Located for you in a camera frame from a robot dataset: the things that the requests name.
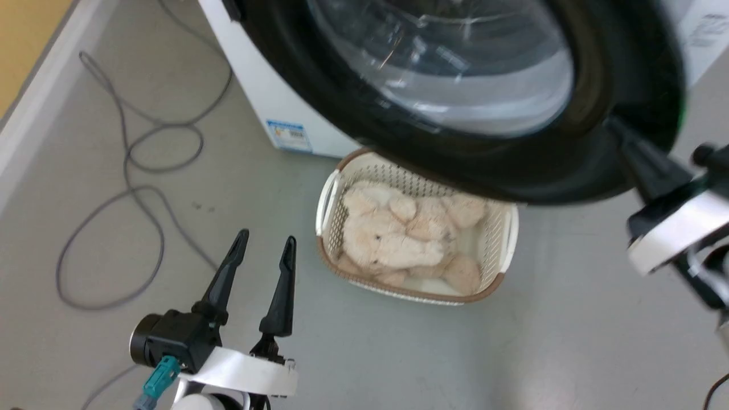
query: gray floor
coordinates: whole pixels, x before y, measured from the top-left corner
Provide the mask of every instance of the gray floor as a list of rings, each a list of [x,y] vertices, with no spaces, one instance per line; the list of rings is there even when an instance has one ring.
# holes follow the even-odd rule
[[[206,30],[193,1],[174,10]],[[224,66],[187,41],[148,1],[124,0],[93,54],[130,100],[165,118],[198,112],[219,90]],[[723,58],[695,89],[686,158],[700,141],[727,141],[729,81]],[[134,136],[148,129],[132,116]],[[211,272],[172,230],[159,277],[113,312],[62,305],[53,269],[66,237],[105,198],[122,190],[118,119],[109,97],[84,76],[0,218],[0,404],[78,409],[88,393],[130,363],[128,336],[145,314],[188,309]],[[201,124],[198,162],[176,174],[135,172],[170,198],[182,225],[221,258],[235,232],[252,239],[230,301],[223,339],[247,351],[276,283],[289,234],[299,239],[295,331],[281,341],[301,375],[295,397],[273,409],[696,409],[724,374],[726,355],[705,312],[670,272],[642,279],[624,253],[623,196],[570,209],[523,209],[519,246],[504,284],[461,308],[422,306],[353,287],[316,253],[313,214],[336,160],[275,150],[235,86]],[[194,141],[169,132],[139,156],[170,163]],[[141,283],[156,234],[129,202],[114,205],[79,237],[66,288],[103,301]],[[92,409],[129,409],[147,374],[135,371]],[[717,396],[726,408],[729,394]]]

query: white basket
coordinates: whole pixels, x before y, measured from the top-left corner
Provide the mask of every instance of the white basket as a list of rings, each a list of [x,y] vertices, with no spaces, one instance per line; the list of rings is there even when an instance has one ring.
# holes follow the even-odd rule
[[[433,293],[413,287],[392,287],[339,269],[337,261],[341,253],[344,220],[347,217],[347,210],[340,200],[342,194],[352,184],[363,179],[384,182],[416,198],[446,196],[458,192],[401,168],[369,150],[351,153],[327,178],[316,208],[319,251],[327,266],[338,276],[354,285],[396,298],[451,306],[479,301],[490,295],[501,284],[516,248],[519,215],[516,205],[498,201],[488,201],[486,217],[475,227],[471,256],[476,257],[480,263],[481,286],[474,295]]]

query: brown basket rim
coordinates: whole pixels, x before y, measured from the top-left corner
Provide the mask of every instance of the brown basket rim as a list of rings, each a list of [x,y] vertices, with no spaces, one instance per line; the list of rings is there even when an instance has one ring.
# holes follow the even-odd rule
[[[347,155],[342,161],[337,164],[336,169],[338,171],[342,171],[347,164],[352,162],[353,159],[359,157],[360,155],[368,154],[373,152],[372,150],[369,150],[367,148],[360,148],[349,155]],[[324,238],[321,236],[316,237],[316,246],[319,250],[319,256],[324,261],[324,264],[329,268],[330,271],[334,272],[337,276],[347,279],[351,282],[357,282],[363,285],[367,285],[369,287],[374,287],[378,290],[383,290],[386,292],[396,293],[398,295],[403,296],[410,296],[413,298],[423,298],[423,299],[429,299],[433,301],[441,301],[441,302],[451,302],[451,303],[470,303],[470,302],[476,302],[484,299],[486,296],[489,296],[492,294],[504,281],[504,272],[499,272],[496,274],[496,277],[491,282],[489,286],[486,287],[486,289],[481,290],[479,293],[475,293],[474,295],[468,295],[468,296],[450,296],[450,295],[438,295],[436,293],[427,293],[427,292],[420,292],[417,290],[411,290],[411,289],[404,289],[401,287],[395,287],[390,285],[385,285],[380,282],[376,282],[374,280],[369,280],[366,278],[363,278],[361,276],[353,275],[348,273],[347,271],[343,271],[339,269],[339,266],[334,263],[327,255],[327,251],[324,248]]]

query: teal connector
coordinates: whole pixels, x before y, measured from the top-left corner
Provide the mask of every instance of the teal connector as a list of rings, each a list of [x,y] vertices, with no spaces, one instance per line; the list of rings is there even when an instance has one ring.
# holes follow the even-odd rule
[[[135,410],[154,410],[162,393],[175,382],[180,374],[180,363],[172,356],[162,357],[157,367],[142,387],[142,393],[134,403]]]

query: gray cable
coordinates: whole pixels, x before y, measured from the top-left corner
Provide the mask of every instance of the gray cable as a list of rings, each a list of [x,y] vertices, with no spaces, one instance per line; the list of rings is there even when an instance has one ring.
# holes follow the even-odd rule
[[[189,25],[187,25],[185,22],[181,21],[177,16],[175,16],[172,11],[167,7],[167,5],[164,3],[163,0],[157,0],[158,4],[162,8],[162,11],[170,18],[172,21],[177,24],[178,27],[180,27],[183,31],[188,33],[189,35],[195,37],[198,41],[205,44],[207,47],[209,47],[211,50],[213,50],[218,56],[220,56],[224,61],[225,60],[225,54],[217,47],[216,43],[211,41],[210,39],[205,38],[202,34],[191,28]],[[222,90],[220,91],[219,95],[213,100],[213,102],[205,108],[200,114],[190,118],[189,120],[183,120],[183,121],[166,121],[161,118],[153,117],[150,114],[147,114],[142,109],[139,109],[134,104],[130,103],[128,100],[124,99],[114,88],[112,81],[109,79],[109,77],[104,73],[103,69],[99,66],[99,64],[91,58],[90,55],[88,55],[86,52],[80,52],[79,53],[79,59],[81,60],[81,63],[83,66],[88,70],[88,72],[93,76],[93,78],[98,82],[98,84],[109,94],[110,97],[112,97],[112,100],[114,102],[114,105],[117,108],[119,119],[120,119],[120,131],[122,136],[122,143],[124,146],[124,161],[122,162],[122,174],[124,176],[124,183],[126,186],[126,189],[122,191],[121,193],[118,193],[115,196],[112,196],[111,198],[104,201],[101,205],[97,206],[84,220],[81,222],[81,224],[74,230],[74,232],[70,235],[69,239],[66,241],[66,243],[63,245],[63,249],[61,250],[61,254],[58,257],[58,262],[55,267],[55,288],[56,293],[58,294],[58,297],[61,299],[61,301],[71,308],[82,310],[82,311],[105,311],[110,309],[115,309],[119,306],[124,305],[125,303],[129,303],[130,301],[138,298],[147,288],[151,285],[151,283],[155,280],[155,277],[157,276],[157,273],[159,273],[160,266],[162,265],[162,260],[164,258],[165,253],[165,234],[164,230],[162,229],[162,225],[160,224],[160,221],[153,215],[152,211],[149,209],[149,207],[141,200],[139,197],[139,192],[143,190],[148,190],[153,192],[155,195],[157,195],[163,203],[163,206],[165,207],[167,213],[170,215],[170,218],[172,219],[172,223],[174,224],[177,231],[180,233],[180,235],[184,238],[184,240],[187,242],[187,244],[192,248],[192,250],[197,253],[205,262],[210,266],[210,268],[213,271],[217,270],[217,264],[203,251],[202,247],[194,240],[192,237],[186,232],[186,230],[180,226],[179,221],[177,220],[177,217],[175,216],[172,207],[165,196],[165,194],[160,190],[158,187],[155,187],[154,185],[134,185],[129,176],[129,165],[135,166],[136,168],[145,171],[147,173],[151,174],[164,174],[168,172],[177,171],[179,169],[183,169],[184,167],[190,165],[193,161],[197,160],[200,154],[203,150],[203,145],[205,144],[205,137],[200,131],[200,129],[196,126],[196,123],[200,120],[202,120],[204,117],[206,117],[210,112],[212,112],[219,104],[220,101],[225,96],[228,88],[230,87],[230,83],[233,81],[233,70],[228,66],[229,72],[227,76],[227,80],[225,81],[225,85],[223,86]],[[153,128],[147,131],[146,133],[142,134],[135,142],[129,143],[129,135],[127,130],[127,123],[126,123],[126,117],[125,117],[125,108],[130,110],[131,112],[139,115],[140,117],[148,120],[153,124]],[[199,144],[198,149],[195,151],[195,153],[192,154],[188,159],[181,161],[180,163],[173,164],[171,166],[164,166],[164,167],[153,167],[153,166],[146,166],[144,164],[139,163],[134,158],[134,150],[137,148],[142,142],[146,141],[147,139],[153,137],[154,135],[160,133],[161,131],[168,130],[168,129],[175,129],[175,128],[184,128],[189,131],[192,131],[198,138]],[[157,234],[160,237],[160,249],[157,256],[157,262],[155,264],[155,267],[152,269],[152,273],[149,275],[147,280],[136,290],[132,291],[131,293],[124,295],[121,298],[118,298],[116,300],[107,302],[107,303],[101,303],[101,304],[86,304],[81,303],[79,301],[75,301],[72,298],[70,298],[67,294],[63,291],[63,260],[66,257],[66,254],[68,253],[71,245],[74,243],[74,240],[76,237],[81,233],[84,228],[88,225],[89,222],[91,222],[95,217],[97,217],[100,213],[102,213],[109,205],[115,203],[116,201],[119,201],[126,197],[131,197],[136,205],[139,207],[139,209],[147,216],[147,219],[151,222],[151,224],[154,225],[155,229],[157,230]],[[82,406],[82,410],[87,410],[88,407],[91,405],[91,403],[109,386],[117,382],[119,379],[124,377],[124,375],[130,373],[136,365],[131,366],[130,368],[125,369],[121,373],[117,374],[116,376],[112,377],[109,381],[102,384],[99,388],[92,391],[91,394],[89,394],[88,398],[84,402]]]

